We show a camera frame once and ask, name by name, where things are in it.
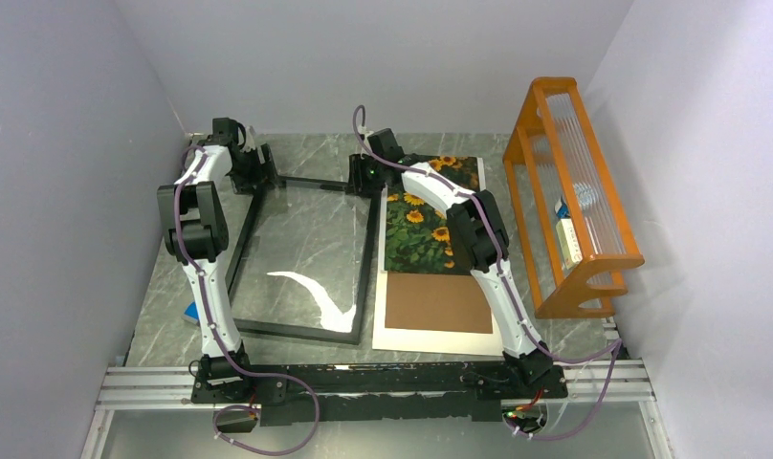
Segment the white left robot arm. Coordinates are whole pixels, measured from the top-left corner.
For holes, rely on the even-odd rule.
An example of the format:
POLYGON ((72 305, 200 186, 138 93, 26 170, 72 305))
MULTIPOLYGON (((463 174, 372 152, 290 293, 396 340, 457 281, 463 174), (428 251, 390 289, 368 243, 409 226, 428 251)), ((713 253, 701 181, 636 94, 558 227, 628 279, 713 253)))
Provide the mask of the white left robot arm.
POLYGON ((216 388, 232 402, 253 393, 255 377, 231 316, 225 279, 230 231, 218 187, 228 178, 234 193, 254 194, 270 181, 267 161, 246 126, 216 118, 210 134, 185 149, 180 177, 157 190, 165 247, 183 268, 199 317, 196 385, 216 388))

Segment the clear acrylic sheet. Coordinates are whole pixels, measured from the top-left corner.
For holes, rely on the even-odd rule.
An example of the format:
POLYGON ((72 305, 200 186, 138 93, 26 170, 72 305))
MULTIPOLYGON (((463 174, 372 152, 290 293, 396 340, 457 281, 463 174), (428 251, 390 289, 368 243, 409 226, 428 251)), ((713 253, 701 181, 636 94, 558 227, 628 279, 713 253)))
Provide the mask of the clear acrylic sheet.
POLYGON ((342 192, 268 192, 230 294, 234 320, 351 330, 369 200, 342 192))

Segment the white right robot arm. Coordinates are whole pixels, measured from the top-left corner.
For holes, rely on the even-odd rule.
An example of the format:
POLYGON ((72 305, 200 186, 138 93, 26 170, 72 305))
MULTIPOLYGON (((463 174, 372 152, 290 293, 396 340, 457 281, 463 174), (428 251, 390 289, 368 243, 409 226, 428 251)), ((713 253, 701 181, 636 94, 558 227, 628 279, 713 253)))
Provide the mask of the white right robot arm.
POLYGON ((371 131, 354 121, 353 133, 363 153, 376 164, 373 176, 390 185, 399 182, 404 191, 446 214, 454 258, 468 267, 499 330, 507 371, 502 381, 521 397, 535 391, 553 395, 551 385, 560 376, 515 285, 508 234, 495 196, 488 190, 460 186, 430 163, 407 155, 389 128, 371 131))

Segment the white mat backing board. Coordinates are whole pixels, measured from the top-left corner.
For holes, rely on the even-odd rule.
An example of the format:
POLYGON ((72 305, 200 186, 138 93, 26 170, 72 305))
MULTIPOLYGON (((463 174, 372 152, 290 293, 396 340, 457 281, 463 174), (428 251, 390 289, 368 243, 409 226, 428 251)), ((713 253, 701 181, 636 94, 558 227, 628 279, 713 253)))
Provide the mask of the white mat backing board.
POLYGON ((377 275, 372 347, 377 350, 498 357, 501 337, 469 275, 377 275))

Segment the sunflower photo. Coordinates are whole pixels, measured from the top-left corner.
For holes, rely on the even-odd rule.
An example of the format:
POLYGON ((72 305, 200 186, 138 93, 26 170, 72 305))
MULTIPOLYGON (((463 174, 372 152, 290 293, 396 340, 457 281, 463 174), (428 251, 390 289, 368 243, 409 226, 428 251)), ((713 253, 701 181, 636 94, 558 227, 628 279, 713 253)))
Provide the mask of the sunflower photo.
MULTIPOLYGON (((484 167, 477 157, 420 155, 437 173, 458 186, 479 191, 484 167)), ((383 203, 385 235, 382 269, 391 273, 469 275, 466 265, 455 261, 443 212, 423 199, 405 192, 398 183, 386 189, 383 203)))

